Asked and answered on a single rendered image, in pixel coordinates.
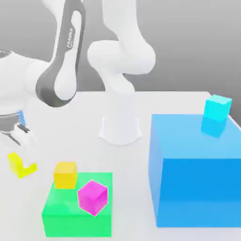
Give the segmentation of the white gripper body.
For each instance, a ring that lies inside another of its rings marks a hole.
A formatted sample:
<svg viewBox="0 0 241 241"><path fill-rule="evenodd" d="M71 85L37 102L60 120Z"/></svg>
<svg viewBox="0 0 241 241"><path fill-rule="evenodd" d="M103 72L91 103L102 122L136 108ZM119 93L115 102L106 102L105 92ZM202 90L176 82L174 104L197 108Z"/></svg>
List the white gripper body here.
<svg viewBox="0 0 241 241"><path fill-rule="evenodd" d="M14 126L10 132L0 131L0 141L16 153L23 162L40 161L40 145L32 131L25 126Z"/></svg>

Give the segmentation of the small yellow cube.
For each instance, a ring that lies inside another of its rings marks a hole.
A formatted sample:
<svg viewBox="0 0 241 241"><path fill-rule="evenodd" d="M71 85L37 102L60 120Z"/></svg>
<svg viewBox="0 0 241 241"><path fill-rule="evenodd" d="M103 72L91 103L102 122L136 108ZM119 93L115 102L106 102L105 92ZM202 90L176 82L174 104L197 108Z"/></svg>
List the small yellow cube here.
<svg viewBox="0 0 241 241"><path fill-rule="evenodd" d="M37 164L31 164L24 168L22 159L16 153L8 154L8 161L11 171L18 177L23 178L37 171Z"/></svg>

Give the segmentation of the small orange cube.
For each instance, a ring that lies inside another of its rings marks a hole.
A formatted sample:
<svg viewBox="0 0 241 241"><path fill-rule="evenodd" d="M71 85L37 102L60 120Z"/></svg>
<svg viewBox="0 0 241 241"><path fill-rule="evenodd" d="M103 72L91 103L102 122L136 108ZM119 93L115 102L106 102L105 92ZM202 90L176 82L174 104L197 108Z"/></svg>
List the small orange cube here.
<svg viewBox="0 0 241 241"><path fill-rule="evenodd" d="M58 162L54 170L54 185L56 189L75 189L77 182L76 162Z"/></svg>

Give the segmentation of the small magenta cube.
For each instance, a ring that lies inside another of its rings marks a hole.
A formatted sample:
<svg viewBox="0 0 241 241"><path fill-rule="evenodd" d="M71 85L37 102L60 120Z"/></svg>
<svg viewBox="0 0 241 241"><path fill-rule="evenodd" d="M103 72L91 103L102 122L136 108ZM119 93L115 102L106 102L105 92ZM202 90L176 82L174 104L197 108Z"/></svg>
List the small magenta cube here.
<svg viewBox="0 0 241 241"><path fill-rule="evenodd" d="M108 187L89 180L77 191L79 207L96 217L108 204Z"/></svg>

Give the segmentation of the small cyan cube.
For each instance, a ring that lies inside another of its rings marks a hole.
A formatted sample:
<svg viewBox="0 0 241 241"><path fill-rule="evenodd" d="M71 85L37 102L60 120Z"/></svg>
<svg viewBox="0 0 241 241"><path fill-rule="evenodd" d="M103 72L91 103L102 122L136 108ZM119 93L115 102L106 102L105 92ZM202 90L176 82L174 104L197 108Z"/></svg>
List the small cyan cube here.
<svg viewBox="0 0 241 241"><path fill-rule="evenodd" d="M231 105L231 98L220 95L210 96L205 102L201 131L219 138L225 129Z"/></svg>

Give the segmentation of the large green box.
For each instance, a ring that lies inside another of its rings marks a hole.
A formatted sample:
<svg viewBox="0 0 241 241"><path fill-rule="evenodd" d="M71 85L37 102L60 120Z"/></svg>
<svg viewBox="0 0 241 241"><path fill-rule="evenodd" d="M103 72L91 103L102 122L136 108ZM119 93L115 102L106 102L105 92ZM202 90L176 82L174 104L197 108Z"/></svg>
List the large green box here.
<svg viewBox="0 0 241 241"><path fill-rule="evenodd" d="M90 180L108 188L108 204L97 216L81 209L77 197ZM112 172L79 172L75 189L52 184L41 216L47 237L111 237Z"/></svg>

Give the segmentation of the large blue box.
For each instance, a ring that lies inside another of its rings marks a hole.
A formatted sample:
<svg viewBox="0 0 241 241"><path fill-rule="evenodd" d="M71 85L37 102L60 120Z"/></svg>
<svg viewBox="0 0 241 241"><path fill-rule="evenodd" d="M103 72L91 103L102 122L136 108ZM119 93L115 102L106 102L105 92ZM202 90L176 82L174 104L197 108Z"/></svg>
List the large blue box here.
<svg viewBox="0 0 241 241"><path fill-rule="evenodd" d="M153 114L148 176L157 227L241 228L241 129Z"/></svg>

